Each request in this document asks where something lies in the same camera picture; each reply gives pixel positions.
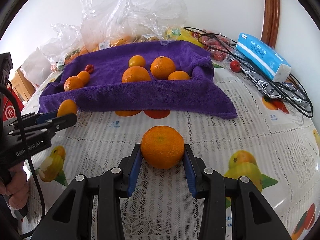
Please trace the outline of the person's left hand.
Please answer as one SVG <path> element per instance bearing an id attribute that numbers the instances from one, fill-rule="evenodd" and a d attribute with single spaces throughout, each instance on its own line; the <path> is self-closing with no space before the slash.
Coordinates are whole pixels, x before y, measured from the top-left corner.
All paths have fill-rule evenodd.
<path id="1" fill-rule="evenodd" d="M 21 162 L 9 171 L 13 172 L 11 182 L 5 186 L 1 181 L 1 194 L 9 196 L 9 205 L 14 210 L 22 209 L 27 203 L 29 197 L 29 186 L 27 183 L 27 174 L 23 169 L 24 162 Z"/>

